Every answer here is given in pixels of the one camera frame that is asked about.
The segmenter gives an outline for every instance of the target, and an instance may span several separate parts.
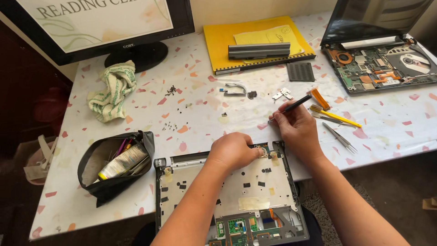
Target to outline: open laptop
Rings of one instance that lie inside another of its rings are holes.
[[[320,45],[349,93],[437,82],[436,64],[406,36],[432,1],[337,1]]]
[[[223,183],[205,245],[271,246],[308,240],[308,230],[285,157],[284,143],[254,144],[264,156]],[[156,159],[156,232],[201,170],[209,152]]]

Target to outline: black screwdriver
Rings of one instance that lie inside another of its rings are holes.
[[[295,103],[293,103],[293,104],[291,104],[291,105],[288,105],[288,106],[285,108],[285,110],[282,111],[281,113],[290,112],[290,111],[292,111],[293,109],[297,108],[297,107],[300,106],[302,103],[308,101],[308,100],[311,99],[311,98],[312,98],[312,95],[311,95],[311,94],[308,94],[308,95],[304,96],[303,98],[299,99],[297,102],[295,102]]]

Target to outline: pencil case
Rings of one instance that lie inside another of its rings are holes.
[[[133,145],[135,148],[131,147],[132,150],[135,149],[135,151],[144,153],[147,156],[145,165],[135,174],[126,175],[121,173],[118,176],[107,179],[99,178],[99,173],[106,168],[111,157],[119,151],[120,146],[123,145],[126,139],[132,139],[131,142],[135,144]],[[147,173],[152,165],[154,153],[155,142],[153,133],[150,131],[124,133],[95,141],[90,145],[79,162],[77,177],[80,186],[97,198],[96,207],[100,207],[117,197]]]

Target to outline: table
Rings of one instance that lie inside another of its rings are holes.
[[[296,98],[318,87],[333,107],[331,112],[363,125],[355,130],[328,123],[358,149],[354,155],[317,120],[322,150],[340,170],[436,149],[437,84],[347,94],[319,49],[330,15],[293,18],[317,54],[310,61],[316,82],[289,82],[284,66],[213,76],[203,33],[189,34],[164,41],[169,47],[167,58],[136,74],[138,87],[125,99],[126,119],[107,124],[96,120],[86,103],[88,92],[105,86],[98,72],[104,69],[106,56],[80,62],[30,239],[155,211],[153,168],[113,201],[96,208],[96,198],[80,187],[77,178],[78,163],[94,141],[150,130],[155,134],[154,158],[166,157],[167,161],[170,156],[208,151],[214,140],[235,131],[249,134],[254,143],[271,145],[281,137],[277,129],[267,125],[267,117],[286,101],[281,98],[275,103],[271,97],[284,87]],[[225,97],[219,89],[229,81],[257,91],[258,96],[253,100]],[[172,85],[177,93],[164,96]],[[170,130],[166,123],[174,123],[178,129]],[[295,181],[310,177],[293,154],[287,153],[287,158]]]

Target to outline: green striped towel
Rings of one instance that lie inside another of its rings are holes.
[[[129,60],[106,68],[100,79],[106,83],[107,88],[102,91],[88,93],[88,106],[95,113],[96,118],[105,123],[115,118],[126,118],[123,109],[125,96],[134,91],[135,64]]]

